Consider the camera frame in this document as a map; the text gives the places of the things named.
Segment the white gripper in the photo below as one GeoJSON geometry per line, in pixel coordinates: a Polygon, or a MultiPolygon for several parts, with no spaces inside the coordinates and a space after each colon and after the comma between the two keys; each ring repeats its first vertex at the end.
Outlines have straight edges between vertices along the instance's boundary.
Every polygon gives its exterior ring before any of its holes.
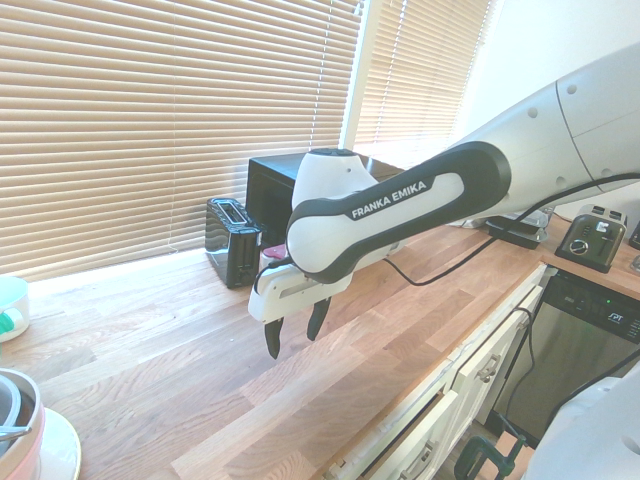
{"type": "Polygon", "coordinates": [[[335,283],[321,283],[307,277],[293,264],[266,268],[251,290],[248,311],[262,322],[269,355],[277,359],[281,349],[280,334],[287,315],[312,305],[307,338],[314,341],[328,313],[331,298],[351,283],[351,275],[335,283]]]}

